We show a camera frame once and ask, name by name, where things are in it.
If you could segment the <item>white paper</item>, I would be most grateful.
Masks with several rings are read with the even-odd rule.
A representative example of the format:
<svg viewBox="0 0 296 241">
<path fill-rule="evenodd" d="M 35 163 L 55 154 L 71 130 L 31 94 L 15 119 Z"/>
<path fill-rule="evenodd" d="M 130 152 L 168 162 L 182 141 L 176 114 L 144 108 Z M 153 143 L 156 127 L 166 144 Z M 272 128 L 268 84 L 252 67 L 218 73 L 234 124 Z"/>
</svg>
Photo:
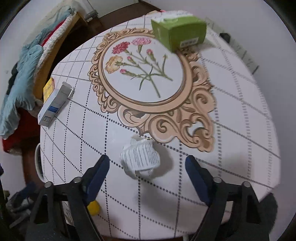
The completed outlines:
<svg viewBox="0 0 296 241">
<path fill-rule="evenodd" d="M 120 163 L 129 177 L 151 179 L 154 170 L 159 168 L 161 159 L 154 149 L 153 140 L 133 135 L 120 153 Z"/>
</svg>

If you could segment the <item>black white trash bin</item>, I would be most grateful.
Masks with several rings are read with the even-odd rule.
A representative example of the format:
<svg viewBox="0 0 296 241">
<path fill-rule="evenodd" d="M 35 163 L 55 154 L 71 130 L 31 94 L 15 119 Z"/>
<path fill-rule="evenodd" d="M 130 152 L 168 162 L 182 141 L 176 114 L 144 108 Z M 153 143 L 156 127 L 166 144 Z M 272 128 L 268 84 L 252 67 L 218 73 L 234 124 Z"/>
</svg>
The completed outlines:
<svg viewBox="0 0 296 241">
<path fill-rule="evenodd" d="M 34 161 L 35 161 L 35 169 L 36 169 L 37 176 L 42 182 L 44 182 L 40 143 L 37 144 L 36 146 Z"/>
</svg>

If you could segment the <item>yellow peel piece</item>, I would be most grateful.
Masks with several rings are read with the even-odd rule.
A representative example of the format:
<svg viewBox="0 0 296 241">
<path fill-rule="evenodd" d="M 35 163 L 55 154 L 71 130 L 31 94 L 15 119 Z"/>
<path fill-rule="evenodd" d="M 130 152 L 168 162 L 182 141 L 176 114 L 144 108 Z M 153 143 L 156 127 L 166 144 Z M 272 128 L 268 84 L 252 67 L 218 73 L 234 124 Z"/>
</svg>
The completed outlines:
<svg viewBox="0 0 296 241">
<path fill-rule="evenodd" d="M 96 216 L 100 214 L 101 207 L 97 200 L 94 200 L 88 204 L 87 209 L 91 216 Z"/>
</svg>

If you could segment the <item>blue cloth on floor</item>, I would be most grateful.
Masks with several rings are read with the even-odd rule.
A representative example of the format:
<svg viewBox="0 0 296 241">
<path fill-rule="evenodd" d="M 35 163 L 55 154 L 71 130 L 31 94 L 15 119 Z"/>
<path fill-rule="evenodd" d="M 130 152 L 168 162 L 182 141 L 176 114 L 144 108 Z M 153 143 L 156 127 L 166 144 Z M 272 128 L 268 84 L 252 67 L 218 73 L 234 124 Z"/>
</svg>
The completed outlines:
<svg viewBox="0 0 296 241">
<path fill-rule="evenodd" d="M 34 203 L 32 196 L 36 191 L 36 184 L 30 182 L 27 186 L 19 192 L 16 192 L 6 203 L 6 208 L 9 212 L 17 212 L 23 208 L 27 208 Z"/>
</svg>

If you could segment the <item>red blanket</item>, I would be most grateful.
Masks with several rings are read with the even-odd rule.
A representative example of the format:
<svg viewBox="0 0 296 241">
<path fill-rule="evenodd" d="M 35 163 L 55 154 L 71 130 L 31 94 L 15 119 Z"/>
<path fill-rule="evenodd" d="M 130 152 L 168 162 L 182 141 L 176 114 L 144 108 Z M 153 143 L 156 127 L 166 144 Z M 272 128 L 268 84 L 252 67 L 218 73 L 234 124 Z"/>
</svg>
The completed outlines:
<svg viewBox="0 0 296 241">
<path fill-rule="evenodd" d="M 42 42 L 42 46 L 64 21 L 65 20 L 60 22 L 55 29 L 46 36 L 45 40 Z M 35 100 L 35 107 L 32 111 L 28 111 L 23 108 L 18 109 L 18 113 L 20 115 L 18 128 L 12 135 L 3 140 L 3 149 L 5 152 L 10 154 L 16 152 L 28 139 L 35 138 L 40 134 L 40 126 L 38 125 L 37 116 L 43 102 L 44 100 L 42 96 L 41 99 Z"/>
</svg>

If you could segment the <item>long light blue box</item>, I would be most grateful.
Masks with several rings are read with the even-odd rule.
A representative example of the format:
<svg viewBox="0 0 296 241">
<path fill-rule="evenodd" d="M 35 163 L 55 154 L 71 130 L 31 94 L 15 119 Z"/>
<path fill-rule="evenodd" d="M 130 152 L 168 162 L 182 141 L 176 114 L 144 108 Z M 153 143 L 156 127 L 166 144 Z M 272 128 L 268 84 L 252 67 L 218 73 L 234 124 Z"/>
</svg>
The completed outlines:
<svg viewBox="0 0 296 241">
<path fill-rule="evenodd" d="M 73 87 L 66 82 L 62 82 L 60 88 L 55 88 L 53 90 L 38 113 L 38 124 L 40 126 L 48 127 L 50 125 L 53 118 L 66 102 L 72 91 Z"/>
</svg>

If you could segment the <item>white floral tablecloth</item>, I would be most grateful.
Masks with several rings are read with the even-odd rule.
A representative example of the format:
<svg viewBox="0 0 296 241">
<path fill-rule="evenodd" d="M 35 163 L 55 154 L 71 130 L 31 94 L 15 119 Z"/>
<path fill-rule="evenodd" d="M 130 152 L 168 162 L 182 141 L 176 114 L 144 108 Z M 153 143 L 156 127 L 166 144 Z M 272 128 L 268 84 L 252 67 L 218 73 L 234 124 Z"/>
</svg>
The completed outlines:
<svg viewBox="0 0 296 241">
<path fill-rule="evenodd" d="M 250 182 L 258 199 L 280 182 L 266 100 L 211 29 L 203 44 L 174 54 L 155 39 L 151 16 L 142 16 L 74 49 L 52 77 L 74 92 L 41 128 L 44 180 L 67 183 L 109 156 L 94 218 L 102 235 L 159 240 L 195 232 L 207 208 L 185 170 L 189 155 L 227 183 Z M 160 155 L 151 179 L 129 177 L 120 163 L 133 135 L 153 140 Z"/>
</svg>

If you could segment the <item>yellow red box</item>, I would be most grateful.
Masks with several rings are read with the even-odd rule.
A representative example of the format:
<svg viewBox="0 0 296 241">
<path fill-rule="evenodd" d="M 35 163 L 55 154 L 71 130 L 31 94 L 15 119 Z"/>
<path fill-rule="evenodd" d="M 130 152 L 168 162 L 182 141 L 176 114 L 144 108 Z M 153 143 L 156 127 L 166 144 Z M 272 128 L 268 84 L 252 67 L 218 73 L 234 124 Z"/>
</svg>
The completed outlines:
<svg viewBox="0 0 296 241">
<path fill-rule="evenodd" d="M 51 93 L 55 89 L 55 81 L 53 77 L 50 77 L 50 79 L 47 81 L 46 85 L 43 88 L 43 100 L 44 102 L 47 101 Z"/>
</svg>

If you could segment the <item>teal blue duvet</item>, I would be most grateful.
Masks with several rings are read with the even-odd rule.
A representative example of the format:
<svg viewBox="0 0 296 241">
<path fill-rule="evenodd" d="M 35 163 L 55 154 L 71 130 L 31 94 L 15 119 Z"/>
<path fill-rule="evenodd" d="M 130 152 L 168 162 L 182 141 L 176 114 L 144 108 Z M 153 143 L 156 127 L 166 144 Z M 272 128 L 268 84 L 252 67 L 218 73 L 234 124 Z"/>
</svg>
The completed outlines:
<svg viewBox="0 0 296 241">
<path fill-rule="evenodd" d="M 33 104 L 29 104 L 22 100 L 21 88 L 29 83 L 27 78 L 32 74 L 33 66 L 38 63 L 43 53 L 41 46 L 46 36 L 52 32 L 60 22 L 65 20 L 68 16 L 73 15 L 73 12 L 74 10 L 70 5 L 65 5 L 59 8 L 55 12 L 55 15 L 42 24 L 42 28 L 36 37 L 22 47 L 20 58 L 17 62 L 18 74 L 10 94 L 4 96 L 3 104 L 1 106 L 1 137 L 3 139 L 8 138 L 18 128 L 20 121 L 18 108 L 23 108 L 29 111 L 34 109 L 35 101 Z"/>
</svg>

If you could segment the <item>wooden bed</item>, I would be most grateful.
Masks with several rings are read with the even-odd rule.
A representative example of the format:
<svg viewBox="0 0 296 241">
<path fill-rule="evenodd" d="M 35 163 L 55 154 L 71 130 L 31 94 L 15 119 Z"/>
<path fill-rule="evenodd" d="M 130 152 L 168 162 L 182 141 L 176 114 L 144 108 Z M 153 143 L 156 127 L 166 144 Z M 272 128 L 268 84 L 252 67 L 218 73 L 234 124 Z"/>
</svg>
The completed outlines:
<svg viewBox="0 0 296 241">
<path fill-rule="evenodd" d="M 43 88 L 48 80 L 53 61 L 60 50 L 62 43 L 79 20 L 82 20 L 79 13 L 68 16 L 62 25 L 54 31 L 46 43 L 41 47 L 43 53 L 38 63 L 33 66 L 32 74 L 27 78 L 29 83 L 21 88 L 23 101 L 33 104 L 36 99 L 42 98 Z"/>
</svg>

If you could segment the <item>black clothing on bed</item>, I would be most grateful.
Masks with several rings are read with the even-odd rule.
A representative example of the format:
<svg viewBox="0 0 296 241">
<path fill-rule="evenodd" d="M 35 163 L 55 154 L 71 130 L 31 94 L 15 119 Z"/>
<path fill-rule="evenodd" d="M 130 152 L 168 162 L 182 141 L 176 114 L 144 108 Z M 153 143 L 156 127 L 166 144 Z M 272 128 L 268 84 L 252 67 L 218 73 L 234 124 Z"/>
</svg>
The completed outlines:
<svg viewBox="0 0 296 241">
<path fill-rule="evenodd" d="M 16 76 L 18 74 L 17 65 L 18 65 L 18 63 L 16 63 L 13 66 L 12 70 L 11 70 L 11 77 L 10 77 L 9 82 L 8 82 L 8 88 L 7 88 L 7 91 L 6 91 L 6 95 L 10 94 L 11 88 L 12 88 L 12 86 L 14 84 L 14 81 L 16 79 Z"/>
</svg>

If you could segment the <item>black plug adapter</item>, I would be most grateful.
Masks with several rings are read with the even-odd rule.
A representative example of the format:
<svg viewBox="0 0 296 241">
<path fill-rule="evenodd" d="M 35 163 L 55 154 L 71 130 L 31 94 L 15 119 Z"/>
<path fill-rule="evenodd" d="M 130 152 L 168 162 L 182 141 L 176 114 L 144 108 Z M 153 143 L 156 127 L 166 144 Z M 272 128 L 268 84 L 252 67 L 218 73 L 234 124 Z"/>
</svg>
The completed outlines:
<svg viewBox="0 0 296 241">
<path fill-rule="evenodd" d="M 219 36 L 227 43 L 230 44 L 231 36 L 228 33 L 220 33 Z"/>
</svg>

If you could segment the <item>green white box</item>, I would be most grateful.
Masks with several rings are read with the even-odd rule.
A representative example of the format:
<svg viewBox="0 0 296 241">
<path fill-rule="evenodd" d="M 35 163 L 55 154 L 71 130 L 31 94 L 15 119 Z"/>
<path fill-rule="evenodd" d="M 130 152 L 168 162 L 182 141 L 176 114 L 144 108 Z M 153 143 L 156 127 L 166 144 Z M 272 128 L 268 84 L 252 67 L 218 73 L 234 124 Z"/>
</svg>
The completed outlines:
<svg viewBox="0 0 296 241">
<path fill-rule="evenodd" d="M 156 39 L 171 52 L 203 43 L 207 30 L 205 21 L 187 11 L 160 12 L 151 25 Z"/>
</svg>

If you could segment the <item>white wall power strip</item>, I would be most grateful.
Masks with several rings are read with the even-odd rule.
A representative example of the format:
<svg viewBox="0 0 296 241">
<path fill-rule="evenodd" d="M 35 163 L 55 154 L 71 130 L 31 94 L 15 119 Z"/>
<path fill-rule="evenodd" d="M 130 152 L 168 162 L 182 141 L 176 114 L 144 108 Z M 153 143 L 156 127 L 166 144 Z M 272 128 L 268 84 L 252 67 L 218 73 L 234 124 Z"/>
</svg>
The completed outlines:
<svg viewBox="0 0 296 241">
<path fill-rule="evenodd" d="M 227 30 L 220 27 L 216 22 L 210 18 L 205 18 L 207 25 L 218 35 L 220 33 L 228 33 Z M 244 64 L 247 66 L 252 75 L 258 70 L 259 65 L 255 62 L 254 58 L 249 54 L 249 52 L 232 36 L 229 46 L 234 50 L 234 52 L 241 58 Z"/>
</svg>

